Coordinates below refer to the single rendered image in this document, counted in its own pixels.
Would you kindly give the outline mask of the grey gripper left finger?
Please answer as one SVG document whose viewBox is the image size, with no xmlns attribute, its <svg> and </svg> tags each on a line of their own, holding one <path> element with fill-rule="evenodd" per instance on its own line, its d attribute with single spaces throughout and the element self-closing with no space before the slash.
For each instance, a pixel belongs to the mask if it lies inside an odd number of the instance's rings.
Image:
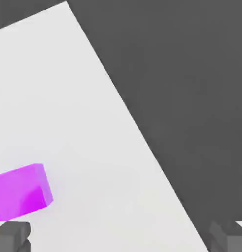
<svg viewBox="0 0 242 252">
<path fill-rule="evenodd" d="M 0 226 L 0 252 L 31 252 L 29 222 L 7 221 Z"/>
</svg>

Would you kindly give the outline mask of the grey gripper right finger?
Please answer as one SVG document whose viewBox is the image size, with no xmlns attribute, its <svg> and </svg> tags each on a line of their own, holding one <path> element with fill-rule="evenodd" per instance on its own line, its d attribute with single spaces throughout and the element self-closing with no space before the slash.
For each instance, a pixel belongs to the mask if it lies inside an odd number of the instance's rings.
<svg viewBox="0 0 242 252">
<path fill-rule="evenodd" d="M 210 252 L 242 252 L 242 227 L 236 222 L 213 221 L 209 232 L 212 236 Z"/>
</svg>

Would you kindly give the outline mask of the small magenta cube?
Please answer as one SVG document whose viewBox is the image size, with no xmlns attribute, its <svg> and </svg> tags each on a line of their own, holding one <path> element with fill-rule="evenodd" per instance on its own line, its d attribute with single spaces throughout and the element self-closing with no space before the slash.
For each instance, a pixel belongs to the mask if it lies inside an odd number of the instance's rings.
<svg viewBox="0 0 242 252">
<path fill-rule="evenodd" d="M 35 163 L 0 174 L 0 221 L 43 209 L 52 201 L 43 164 Z"/>
</svg>

